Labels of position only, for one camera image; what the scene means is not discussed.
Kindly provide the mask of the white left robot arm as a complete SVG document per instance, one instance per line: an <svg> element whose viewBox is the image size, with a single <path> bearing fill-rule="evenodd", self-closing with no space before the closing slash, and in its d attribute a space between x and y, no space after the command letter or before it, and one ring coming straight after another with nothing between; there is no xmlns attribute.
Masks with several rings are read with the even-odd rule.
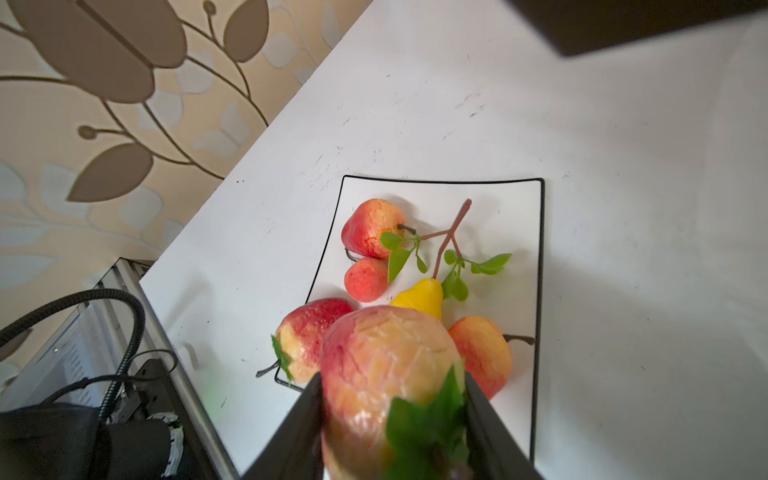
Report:
<svg viewBox="0 0 768 480"><path fill-rule="evenodd" d="M765 0L511 0L508 4L563 57L767 9Z"/></svg>

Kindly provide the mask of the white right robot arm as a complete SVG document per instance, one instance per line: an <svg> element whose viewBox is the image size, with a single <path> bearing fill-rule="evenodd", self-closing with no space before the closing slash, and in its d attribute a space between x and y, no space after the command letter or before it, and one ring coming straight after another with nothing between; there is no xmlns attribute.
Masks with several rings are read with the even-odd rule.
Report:
<svg viewBox="0 0 768 480"><path fill-rule="evenodd" d="M57 390L30 407L1 416L1 473L11 479L168 478L182 457L182 432L172 423L143 420L121 431L109 423L116 392L134 381L146 312L134 295L117 289L86 290L49 302L5 327L9 343L50 316L82 303L115 300L133 315L133 330L99 408L69 404ZM325 387L314 376L262 454L249 479L319 479L330 466L321 430L330 422ZM535 479L538 471L503 428L499 416L470 376L451 370L437 396L424 406L397 398L385 427L394 460L388 479Z"/></svg>

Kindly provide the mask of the yellow fake lemon with leaves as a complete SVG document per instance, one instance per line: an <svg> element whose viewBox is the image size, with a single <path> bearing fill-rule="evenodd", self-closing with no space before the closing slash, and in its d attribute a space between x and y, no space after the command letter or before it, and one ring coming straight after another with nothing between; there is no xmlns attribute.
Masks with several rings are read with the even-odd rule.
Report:
<svg viewBox="0 0 768 480"><path fill-rule="evenodd" d="M384 230L379 243L389 253L387 279L392 282L400 276L410 259L414 259L422 278L410 288L397 294L390 302L394 307L421 311L437 319L442 318L442 304L446 299L464 302L469 297L469 287L462 279L467 270L473 275L494 276L501 273L512 258L510 253L497 254L477 261L466 257L460 250L457 231L467 216L472 201L467 199L459 208L451 225L441 231L420 234L417 230L399 224ZM427 264L421 255L425 242L439 238L441 243L433 265Z"/></svg>

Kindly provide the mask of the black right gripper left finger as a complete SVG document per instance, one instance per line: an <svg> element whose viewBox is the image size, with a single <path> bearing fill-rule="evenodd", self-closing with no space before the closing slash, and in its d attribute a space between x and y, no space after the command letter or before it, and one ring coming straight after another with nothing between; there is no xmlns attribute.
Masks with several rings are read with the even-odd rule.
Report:
<svg viewBox="0 0 768 480"><path fill-rule="evenodd" d="M242 479L323 479L322 382L316 373Z"/></svg>

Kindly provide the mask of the small red fake cherry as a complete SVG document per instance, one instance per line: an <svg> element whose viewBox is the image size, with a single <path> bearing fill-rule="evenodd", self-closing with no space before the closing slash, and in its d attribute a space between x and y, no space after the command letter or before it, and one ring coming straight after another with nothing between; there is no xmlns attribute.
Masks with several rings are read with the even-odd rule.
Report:
<svg viewBox="0 0 768 480"><path fill-rule="evenodd" d="M378 300L388 289L388 265L385 260L362 258L346 272L344 286L347 293L363 303Z"/></svg>

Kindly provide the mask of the red green fake apple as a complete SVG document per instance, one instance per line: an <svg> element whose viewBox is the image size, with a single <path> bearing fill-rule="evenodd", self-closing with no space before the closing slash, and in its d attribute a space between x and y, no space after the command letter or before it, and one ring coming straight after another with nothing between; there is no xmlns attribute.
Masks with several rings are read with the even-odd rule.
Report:
<svg viewBox="0 0 768 480"><path fill-rule="evenodd" d="M275 363L259 370L260 378L270 371L283 371L285 386L298 388L320 370L323 338L341 317L357 309L344 298L329 297L311 301L289 313L271 336Z"/></svg>

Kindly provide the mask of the red fake strawberry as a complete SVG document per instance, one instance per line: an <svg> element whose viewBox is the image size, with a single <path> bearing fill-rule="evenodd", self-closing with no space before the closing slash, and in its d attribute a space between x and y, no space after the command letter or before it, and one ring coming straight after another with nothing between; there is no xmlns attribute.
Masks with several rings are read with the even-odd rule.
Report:
<svg viewBox="0 0 768 480"><path fill-rule="evenodd" d="M464 317L455 322L448 333L464 360L465 370L488 400L505 387L514 371L508 343L536 344L531 336L504 334L493 321L482 316Z"/></svg>

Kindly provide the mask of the red fake pear with stem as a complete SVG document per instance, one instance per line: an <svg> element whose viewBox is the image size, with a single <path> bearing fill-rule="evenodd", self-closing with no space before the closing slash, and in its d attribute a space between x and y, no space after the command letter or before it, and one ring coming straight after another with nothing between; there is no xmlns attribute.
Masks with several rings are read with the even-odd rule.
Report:
<svg viewBox="0 0 768 480"><path fill-rule="evenodd" d="M344 247L357 255L386 260L390 251L380 242L384 232L401 235L399 225L405 225L402 209L383 199L370 199L362 203L345 223L341 240Z"/></svg>

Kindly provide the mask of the white plastic bag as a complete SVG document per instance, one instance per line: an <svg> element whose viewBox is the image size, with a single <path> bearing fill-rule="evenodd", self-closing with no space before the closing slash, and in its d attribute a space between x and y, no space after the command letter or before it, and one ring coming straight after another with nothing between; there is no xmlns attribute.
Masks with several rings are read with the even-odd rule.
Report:
<svg viewBox="0 0 768 480"><path fill-rule="evenodd" d="M712 114L697 229L732 322L767 336L767 19L727 63Z"/></svg>

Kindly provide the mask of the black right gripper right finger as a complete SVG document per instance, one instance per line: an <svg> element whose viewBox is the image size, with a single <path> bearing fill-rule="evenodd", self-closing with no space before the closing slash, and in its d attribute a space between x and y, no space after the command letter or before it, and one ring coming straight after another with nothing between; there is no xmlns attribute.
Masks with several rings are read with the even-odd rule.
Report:
<svg viewBox="0 0 768 480"><path fill-rule="evenodd" d="M465 373L468 465L474 479L542 480L469 372Z"/></svg>

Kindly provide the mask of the pale fake strawberry green leaves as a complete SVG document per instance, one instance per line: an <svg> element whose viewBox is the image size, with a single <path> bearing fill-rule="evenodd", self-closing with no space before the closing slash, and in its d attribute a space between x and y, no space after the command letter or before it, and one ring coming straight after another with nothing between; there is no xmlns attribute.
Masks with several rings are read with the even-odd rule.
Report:
<svg viewBox="0 0 768 480"><path fill-rule="evenodd" d="M325 335L322 454L333 479L470 477L463 361L441 321L375 306Z"/></svg>

